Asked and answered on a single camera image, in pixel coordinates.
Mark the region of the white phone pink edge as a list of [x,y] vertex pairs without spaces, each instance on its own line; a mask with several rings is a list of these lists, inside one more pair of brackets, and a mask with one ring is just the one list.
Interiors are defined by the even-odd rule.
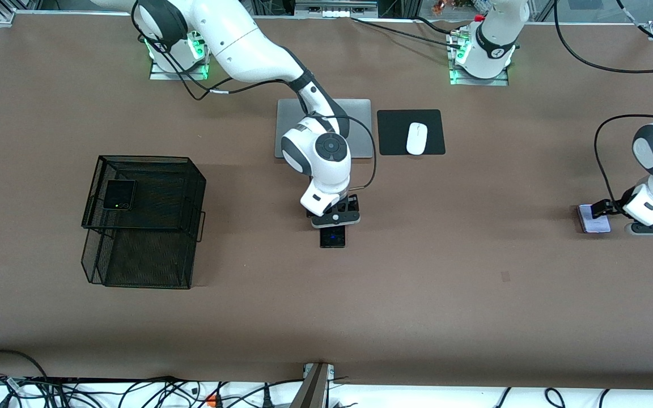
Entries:
[[584,234],[606,234],[611,232],[610,222],[607,216],[594,217],[592,206],[582,204],[577,206],[581,230]]

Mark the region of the large black slab phone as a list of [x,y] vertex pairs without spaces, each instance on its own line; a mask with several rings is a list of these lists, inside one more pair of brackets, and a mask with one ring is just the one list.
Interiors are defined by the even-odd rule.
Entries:
[[346,246],[346,227],[331,226],[319,229],[320,248],[344,248]]

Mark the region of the black flip phone dual camera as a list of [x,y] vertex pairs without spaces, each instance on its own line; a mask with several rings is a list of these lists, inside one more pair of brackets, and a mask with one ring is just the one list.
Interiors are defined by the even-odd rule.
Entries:
[[108,180],[104,198],[102,199],[102,209],[104,211],[130,211],[134,207],[136,189],[136,180]]

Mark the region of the black mouse pad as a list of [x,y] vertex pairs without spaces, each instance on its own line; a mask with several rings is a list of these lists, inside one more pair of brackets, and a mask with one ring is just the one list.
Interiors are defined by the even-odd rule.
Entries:
[[426,128],[423,155],[445,155],[442,114],[438,109],[380,109],[378,111],[379,152],[384,156],[410,155],[409,128]]

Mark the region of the white computer mouse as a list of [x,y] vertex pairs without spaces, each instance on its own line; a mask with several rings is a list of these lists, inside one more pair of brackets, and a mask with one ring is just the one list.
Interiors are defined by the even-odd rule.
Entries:
[[427,136],[427,125],[410,123],[406,140],[407,153],[414,156],[422,155],[427,147]]

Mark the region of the white power strip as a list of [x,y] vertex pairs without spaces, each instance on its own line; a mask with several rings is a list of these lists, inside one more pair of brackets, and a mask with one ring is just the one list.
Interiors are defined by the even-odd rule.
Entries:
[[299,18],[378,18],[378,0],[294,0]]

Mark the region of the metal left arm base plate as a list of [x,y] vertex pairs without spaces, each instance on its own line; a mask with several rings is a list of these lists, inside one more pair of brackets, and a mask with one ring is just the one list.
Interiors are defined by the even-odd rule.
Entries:
[[[452,45],[466,45],[468,39],[468,33],[464,30],[451,30],[449,34],[446,34],[446,41],[448,44]],[[470,75],[464,67],[461,67],[457,64],[456,58],[458,57],[458,50],[448,47],[447,50],[448,57],[448,69],[450,73],[450,84],[451,85],[465,85],[465,86],[508,86],[510,81],[508,80],[508,71],[507,68],[503,68],[501,73],[495,78],[478,78]]]

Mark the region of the aluminium mounting post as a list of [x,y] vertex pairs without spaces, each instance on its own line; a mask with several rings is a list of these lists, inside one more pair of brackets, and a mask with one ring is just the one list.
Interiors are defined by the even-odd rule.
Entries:
[[303,367],[304,380],[289,408],[329,408],[329,387],[335,379],[329,363],[308,363]]

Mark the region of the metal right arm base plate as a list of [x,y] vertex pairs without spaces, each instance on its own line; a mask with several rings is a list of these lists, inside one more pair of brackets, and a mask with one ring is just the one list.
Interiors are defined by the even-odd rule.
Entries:
[[153,80],[178,80],[186,75],[194,80],[207,80],[210,52],[205,39],[197,31],[191,31],[186,38],[171,47],[169,54],[161,54],[149,43],[146,44],[152,60],[150,78]]

